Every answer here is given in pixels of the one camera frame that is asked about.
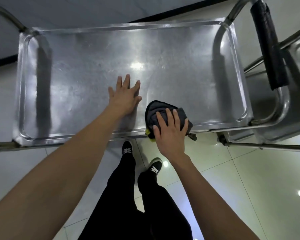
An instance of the black pants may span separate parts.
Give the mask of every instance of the black pants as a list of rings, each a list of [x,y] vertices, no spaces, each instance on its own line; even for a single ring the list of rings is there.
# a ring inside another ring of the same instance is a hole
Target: black pants
[[[192,240],[191,227],[153,172],[138,178],[144,213],[134,202],[136,161],[125,153],[108,180],[79,240],[83,239],[183,239]]]

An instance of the shoe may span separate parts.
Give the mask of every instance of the shoe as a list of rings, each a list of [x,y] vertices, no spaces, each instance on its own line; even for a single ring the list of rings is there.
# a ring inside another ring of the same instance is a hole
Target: shoe
[[[158,175],[161,168],[162,168],[162,160],[159,157],[156,157],[155,159],[152,159],[146,172],[153,172],[156,175]]]
[[[132,145],[128,141],[125,141],[124,144],[122,145],[121,155],[126,154],[126,153],[131,153],[132,154]]]

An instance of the dark rag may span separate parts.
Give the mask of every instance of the dark rag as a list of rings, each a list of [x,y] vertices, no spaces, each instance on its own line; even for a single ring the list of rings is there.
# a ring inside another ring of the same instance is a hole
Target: dark rag
[[[161,114],[162,118],[168,125],[168,117],[167,117],[167,113],[166,113],[166,108],[170,109],[171,113],[172,113],[172,110],[176,109],[176,111],[178,112],[178,115],[179,115],[179,119],[180,119],[180,130],[182,130],[182,128],[184,127],[185,119],[187,118],[187,116],[186,116],[186,113],[183,110],[183,108],[178,108],[174,105],[167,104],[167,103],[164,103],[164,102],[161,102],[158,100],[154,100],[151,103],[149,103],[148,107],[145,110],[145,124],[147,126],[147,129],[150,131],[150,134],[148,134],[148,137],[150,139],[155,138],[155,135],[153,134],[153,128],[152,128],[154,125],[158,126],[159,130],[161,132],[161,128],[158,123],[156,112],[159,112]],[[189,134],[192,127],[193,127],[193,124],[189,121],[187,135]]]

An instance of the left hand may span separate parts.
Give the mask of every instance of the left hand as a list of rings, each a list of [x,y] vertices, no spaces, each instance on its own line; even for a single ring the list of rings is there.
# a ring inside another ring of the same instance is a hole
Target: left hand
[[[130,83],[130,75],[127,74],[124,82],[122,77],[118,76],[116,90],[112,87],[108,88],[109,92],[109,107],[112,108],[120,117],[123,117],[133,111],[135,106],[142,100],[141,96],[134,96],[140,88],[138,80],[134,87],[128,89]]]

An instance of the scratched metal surface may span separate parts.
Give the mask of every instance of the scratched metal surface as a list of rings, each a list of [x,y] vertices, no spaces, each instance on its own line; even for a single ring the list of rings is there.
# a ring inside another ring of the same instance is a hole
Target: scratched metal surface
[[[112,137],[145,134],[153,100],[184,108],[194,132],[246,126],[252,118],[233,25],[223,19],[119,24],[21,34],[16,120],[21,145],[63,143],[108,104],[129,73],[142,101]]]

